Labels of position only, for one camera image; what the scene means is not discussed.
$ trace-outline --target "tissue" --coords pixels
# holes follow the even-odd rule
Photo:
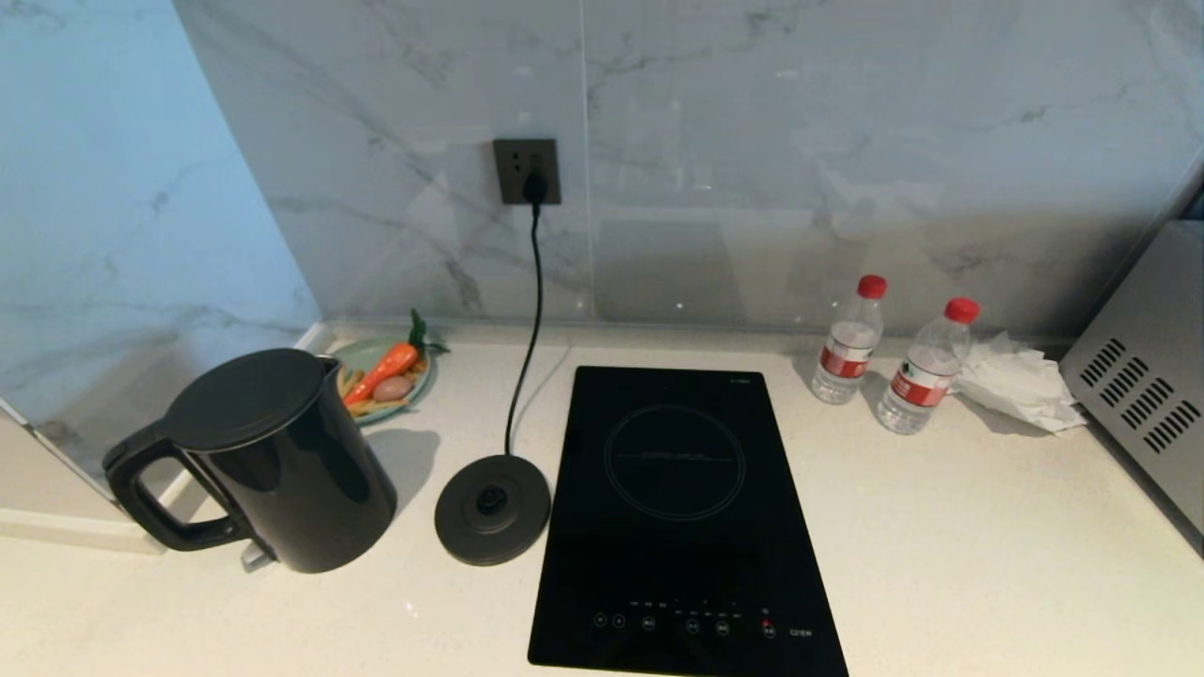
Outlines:
[[[1050,432],[1087,423],[1075,411],[1057,363],[1040,351],[1016,346],[1007,331],[970,348],[956,390]]]

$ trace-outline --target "kettle lid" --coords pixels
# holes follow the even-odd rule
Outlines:
[[[321,393],[325,372],[318,358],[294,348],[232,359],[184,388],[159,431],[196,452],[244,445],[300,416]]]

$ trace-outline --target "black kettle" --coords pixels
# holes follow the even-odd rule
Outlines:
[[[105,455],[122,507],[169,548],[250,538],[295,571],[364,554],[384,534],[397,493],[338,396],[338,360],[281,348],[206,372],[167,413]],[[182,524],[140,481],[175,458],[229,513]]]

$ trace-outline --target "bottle label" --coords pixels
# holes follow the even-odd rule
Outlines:
[[[949,385],[952,382],[952,376],[940,376],[939,373],[925,371],[915,366],[915,363],[911,360],[904,359],[903,364],[899,365],[899,370],[895,373],[895,378],[891,381],[891,390],[895,390],[896,395],[915,406],[934,407],[945,396],[945,393],[949,392]]]
[[[869,355],[874,354],[873,348],[854,348],[845,346],[828,334],[824,352],[820,353],[820,366],[825,371],[840,378],[857,378],[866,373],[869,364]]]

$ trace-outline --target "green plate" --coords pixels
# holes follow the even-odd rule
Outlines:
[[[394,343],[405,342],[406,337],[380,337],[380,338],[368,338],[367,341],[358,341],[334,352],[332,357],[337,358],[341,363],[347,365],[348,370],[361,369],[365,372],[371,370],[373,366],[380,361],[385,352],[394,346]],[[360,425],[367,425],[370,423],[376,423],[378,420],[384,420],[397,412],[408,410],[409,407],[418,404],[418,400],[423,398],[426,392],[426,385],[431,381],[431,373],[435,372],[435,357],[430,351],[421,352],[423,359],[426,360],[426,371],[418,377],[418,382],[414,383],[414,389],[406,395],[407,405],[400,407],[389,407],[386,410],[380,410],[372,412],[366,416],[356,417],[355,423]]]

